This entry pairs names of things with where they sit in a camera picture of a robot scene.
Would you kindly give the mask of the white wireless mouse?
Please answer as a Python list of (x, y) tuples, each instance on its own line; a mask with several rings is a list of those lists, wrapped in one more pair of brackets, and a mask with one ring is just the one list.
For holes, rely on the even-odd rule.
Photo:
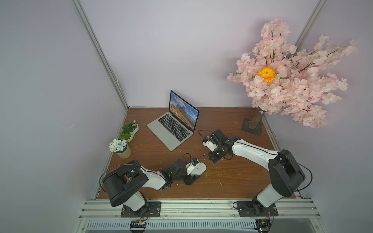
[(190, 173), (191, 176), (201, 176), (207, 170), (207, 166), (204, 163), (198, 163)]

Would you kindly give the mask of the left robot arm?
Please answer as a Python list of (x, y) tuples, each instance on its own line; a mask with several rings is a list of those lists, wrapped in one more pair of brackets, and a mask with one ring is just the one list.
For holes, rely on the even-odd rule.
[(132, 215), (141, 215), (148, 207), (141, 188), (164, 191), (180, 181), (192, 185), (206, 170), (207, 166), (196, 158), (189, 163), (178, 159), (163, 171), (148, 170), (139, 161), (133, 160), (110, 173), (102, 174), (99, 184), (109, 197), (112, 207), (124, 205), (125, 210)]

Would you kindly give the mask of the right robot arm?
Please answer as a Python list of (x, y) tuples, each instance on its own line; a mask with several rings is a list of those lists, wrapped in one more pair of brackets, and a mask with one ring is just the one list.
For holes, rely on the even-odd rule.
[(228, 138), (221, 130), (204, 137), (203, 145), (209, 148), (209, 160), (213, 163), (230, 154), (231, 157), (248, 159), (269, 172), (270, 184), (253, 199), (253, 207), (257, 209), (269, 208), (283, 197), (301, 191), (299, 186), (306, 179), (302, 171), (305, 166), (298, 163), (288, 150), (268, 150), (236, 136)]

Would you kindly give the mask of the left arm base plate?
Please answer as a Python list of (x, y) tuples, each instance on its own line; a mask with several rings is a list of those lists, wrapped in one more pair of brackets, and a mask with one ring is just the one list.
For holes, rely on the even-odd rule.
[(147, 202), (139, 210), (133, 211), (130, 207), (123, 205), (120, 217), (160, 217), (162, 202)]

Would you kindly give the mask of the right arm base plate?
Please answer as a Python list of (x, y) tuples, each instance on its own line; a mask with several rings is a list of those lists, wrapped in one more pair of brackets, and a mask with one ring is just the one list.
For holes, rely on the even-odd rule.
[(264, 207), (257, 201), (237, 201), (233, 203), (233, 208), (238, 210), (241, 217), (278, 216), (278, 210), (275, 203), (273, 203), (270, 207)]

